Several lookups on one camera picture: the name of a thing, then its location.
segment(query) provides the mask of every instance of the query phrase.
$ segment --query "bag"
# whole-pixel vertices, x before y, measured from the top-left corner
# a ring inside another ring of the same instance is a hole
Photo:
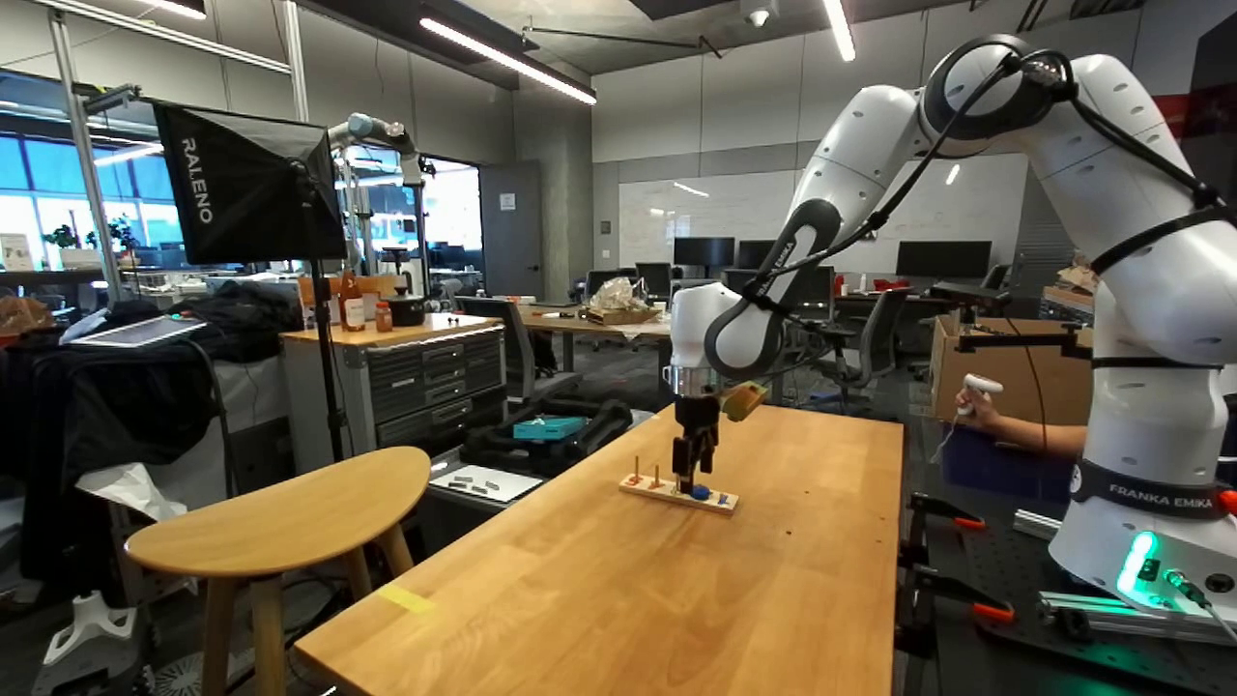
[[[571,430],[562,430],[562,438],[526,438],[530,422],[557,422],[557,417],[585,417]],[[522,409],[514,409],[508,422],[472,430],[461,458],[526,472],[526,476],[562,476],[576,458],[593,456],[606,441],[630,430],[630,407],[625,403],[581,403],[581,396],[530,396]]]

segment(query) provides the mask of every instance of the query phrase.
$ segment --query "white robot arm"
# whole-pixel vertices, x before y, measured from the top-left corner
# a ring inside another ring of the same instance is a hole
[[[1237,358],[1237,229],[1189,176],[1143,83],[1107,55],[1071,61],[997,34],[952,50],[916,91],[863,88],[814,146],[764,274],[745,293],[675,293],[683,441],[702,430],[710,373],[760,373],[778,356],[778,301],[798,265],[883,229],[939,146],[995,137],[1027,155],[1097,271],[1094,407],[1052,557],[1139,606],[1232,622],[1237,524],[1232,493],[1214,484],[1225,431],[1214,378]],[[920,146],[916,175],[885,198]],[[682,478],[693,478],[688,463],[693,447],[675,452]]]

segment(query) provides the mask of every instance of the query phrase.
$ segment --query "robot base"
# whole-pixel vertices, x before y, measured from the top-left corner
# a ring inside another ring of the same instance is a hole
[[[733,505],[738,505],[738,493],[710,490],[710,485],[701,485],[701,484],[695,484],[695,493],[683,493],[675,485],[675,478],[661,478],[661,476],[625,476],[625,478],[620,478],[620,485],[635,490],[635,493],[649,493],[649,497],[669,497],[669,502],[683,502],[683,505],[719,511],[719,512],[733,512]]]
[[[1048,551],[1080,578],[1161,614],[1237,622],[1237,536],[1228,519],[1165,519],[1111,497],[1071,502]]]

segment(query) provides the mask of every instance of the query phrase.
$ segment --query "wooden block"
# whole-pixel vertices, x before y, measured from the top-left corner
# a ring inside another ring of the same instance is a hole
[[[625,478],[620,478],[620,485],[635,490],[635,493],[665,497],[665,502],[724,511],[724,512],[732,512],[738,505],[738,493],[707,490],[707,497],[695,497],[695,493],[683,493],[675,485],[675,478],[656,478],[656,476],[625,476]]]

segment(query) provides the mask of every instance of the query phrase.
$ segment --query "wall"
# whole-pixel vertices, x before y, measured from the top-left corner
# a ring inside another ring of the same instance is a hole
[[[1184,11],[1170,0],[1147,0],[1143,11],[1117,11],[1097,20],[1067,20],[1067,0],[1048,0],[1040,26],[1023,34],[1036,46],[1058,46],[1062,55],[1117,55],[1153,91],[1178,91],[1189,83],[1189,55],[1198,30],[1214,26],[1237,7],[1237,0],[1189,0]],[[683,221],[649,221],[649,199],[675,198],[671,181],[710,181],[745,188],[744,208],[719,206],[701,213],[695,229],[733,216],[733,237],[760,237],[780,229],[794,176],[814,136],[840,115],[863,83],[920,83],[939,55],[952,46],[1012,30],[1023,5],[965,5],[863,21],[856,30],[858,61],[834,59],[831,34],[798,34],[751,50],[726,50],[715,59],[683,59],[647,70],[622,70],[597,79],[597,265],[620,265],[656,256],[665,237]],[[858,244],[834,261],[847,271],[893,265],[898,239],[905,237],[995,237],[997,257],[1018,257],[1023,237],[1058,229],[1044,198],[1027,198],[1036,186],[1023,175],[1022,155],[969,157],[959,164],[959,186],[946,186],[946,164],[932,164],[916,193],[901,206],[878,244]],[[1067,257],[1071,252],[1048,252],[1032,244],[1036,257]]]
[[[284,50],[277,0],[218,0],[218,42],[268,59]],[[220,61],[132,30],[70,20],[77,79],[143,83],[148,95],[218,104],[235,113],[293,115],[290,75]],[[476,75],[376,42],[343,21],[303,11],[311,121],[338,122],[348,113],[407,121],[430,155],[495,160],[509,155],[508,95]],[[57,75],[46,11],[31,0],[0,0],[0,65]]]
[[[540,261],[548,301],[568,301],[589,265],[593,229],[593,106],[546,88],[517,88],[509,104],[514,157],[540,164]]]

